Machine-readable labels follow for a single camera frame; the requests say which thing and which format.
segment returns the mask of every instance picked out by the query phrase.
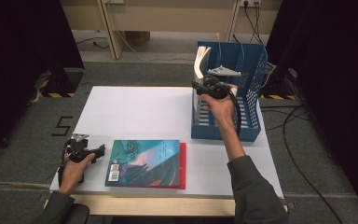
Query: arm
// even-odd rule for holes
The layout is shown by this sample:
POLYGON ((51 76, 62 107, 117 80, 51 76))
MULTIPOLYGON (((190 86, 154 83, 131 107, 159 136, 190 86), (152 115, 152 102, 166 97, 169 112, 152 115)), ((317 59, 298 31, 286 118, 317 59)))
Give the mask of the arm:
POLYGON ((208 103, 204 108, 212 111, 226 147, 236 204, 235 223, 289 223, 274 188, 246 156, 234 129, 234 104, 231 99, 215 100, 206 94, 201 98, 208 103))
POLYGON ((62 174, 62 184, 58 192, 53 192, 48 200, 46 208, 34 223, 61 223, 66 213, 71 208, 75 199, 70 195, 75 190, 77 183, 81 180, 87 165, 95 157, 94 153, 89 154, 82 162, 75 163, 68 161, 62 174))

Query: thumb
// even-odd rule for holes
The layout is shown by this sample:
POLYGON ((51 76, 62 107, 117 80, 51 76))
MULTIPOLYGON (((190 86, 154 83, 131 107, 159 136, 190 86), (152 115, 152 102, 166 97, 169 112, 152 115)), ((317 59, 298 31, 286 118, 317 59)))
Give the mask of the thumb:
POLYGON ((92 161, 92 159, 94 159, 94 157, 95 157, 95 153, 91 153, 91 154, 87 155, 87 157, 84 158, 84 160, 82 162, 89 163, 90 161, 92 161))

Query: blue file holder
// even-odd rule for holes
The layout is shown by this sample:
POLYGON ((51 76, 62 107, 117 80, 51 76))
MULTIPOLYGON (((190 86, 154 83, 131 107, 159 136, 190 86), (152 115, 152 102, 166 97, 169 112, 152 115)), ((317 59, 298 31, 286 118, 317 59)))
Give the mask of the blue file holder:
MULTIPOLYGON (((205 42, 199 41, 198 46, 211 47, 208 65, 202 74, 206 75, 208 69, 219 66, 241 72, 240 77, 230 77, 228 82, 239 87, 237 100, 241 108, 241 133, 240 140, 244 142, 254 142, 261 131, 261 125, 257 116, 257 99, 265 73, 268 56, 264 45, 228 43, 228 42, 205 42)), ((206 103, 192 106, 192 125, 191 138, 193 139, 213 139, 222 140, 214 117, 211 112, 202 108, 206 103)))

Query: sleeve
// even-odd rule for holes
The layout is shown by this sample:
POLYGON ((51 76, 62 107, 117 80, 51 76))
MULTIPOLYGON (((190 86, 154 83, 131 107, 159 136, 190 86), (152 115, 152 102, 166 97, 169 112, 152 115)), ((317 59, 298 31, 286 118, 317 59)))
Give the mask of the sleeve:
POLYGON ((289 217, 270 183, 249 156, 228 163, 235 200, 235 223, 289 223, 289 217))
POLYGON ((34 224, 60 224, 74 201, 75 199, 67 194, 53 192, 48 200, 48 204, 42 214, 34 221, 34 224))

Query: black backdrop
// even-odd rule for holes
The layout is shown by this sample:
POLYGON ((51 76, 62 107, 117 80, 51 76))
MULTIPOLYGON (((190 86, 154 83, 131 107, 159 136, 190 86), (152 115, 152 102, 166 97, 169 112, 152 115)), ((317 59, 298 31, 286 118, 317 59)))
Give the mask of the black backdrop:
POLYGON ((358 1, 305 1, 313 10, 306 20, 310 8, 300 5, 283 0, 268 55, 286 60, 283 71, 298 72, 307 105, 358 194, 358 1))
POLYGON ((38 77, 84 68, 59 0, 0 1, 0 142, 25 109, 38 77))

